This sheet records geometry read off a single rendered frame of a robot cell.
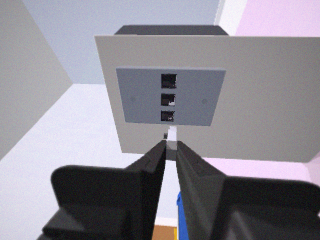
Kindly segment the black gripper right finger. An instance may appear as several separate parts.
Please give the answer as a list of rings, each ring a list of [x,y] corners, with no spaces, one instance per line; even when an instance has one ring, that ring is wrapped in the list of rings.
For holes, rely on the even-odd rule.
[[[306,180],[226,175],[182,141],[176,169],[189,240],[221,240],[231,206],[263,205],[320,213],[320,186]]]

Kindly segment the grey panel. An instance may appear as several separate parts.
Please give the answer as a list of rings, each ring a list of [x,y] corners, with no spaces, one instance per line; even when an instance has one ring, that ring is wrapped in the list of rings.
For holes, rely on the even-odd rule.
[[[202,158],[320,151],[320,36],[93,36],[122,153],[146,154],[170,126]]]

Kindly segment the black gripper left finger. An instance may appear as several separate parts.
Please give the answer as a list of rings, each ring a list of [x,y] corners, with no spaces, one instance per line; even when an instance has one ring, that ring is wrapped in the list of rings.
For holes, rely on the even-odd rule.
[[[65,165],[51,175],[59,208],[64,204],[126,209],[133,240],[152,240],[166,165],[161,140],[125,168]]]

